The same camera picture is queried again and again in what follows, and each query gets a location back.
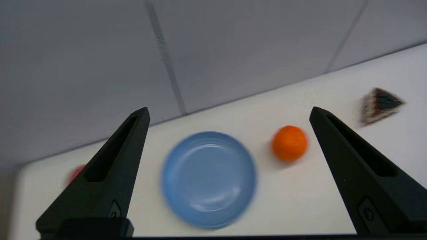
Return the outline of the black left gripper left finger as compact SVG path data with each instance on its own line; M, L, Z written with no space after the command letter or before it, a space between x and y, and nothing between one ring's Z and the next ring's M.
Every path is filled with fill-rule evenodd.
M150 125L148 108L130 114L36 221L41 236L132 236L127 218Z

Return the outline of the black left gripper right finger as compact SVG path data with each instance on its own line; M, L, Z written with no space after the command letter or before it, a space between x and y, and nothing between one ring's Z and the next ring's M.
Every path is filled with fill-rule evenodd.
M359 236L426 235L426 188L331 112L310 123Z

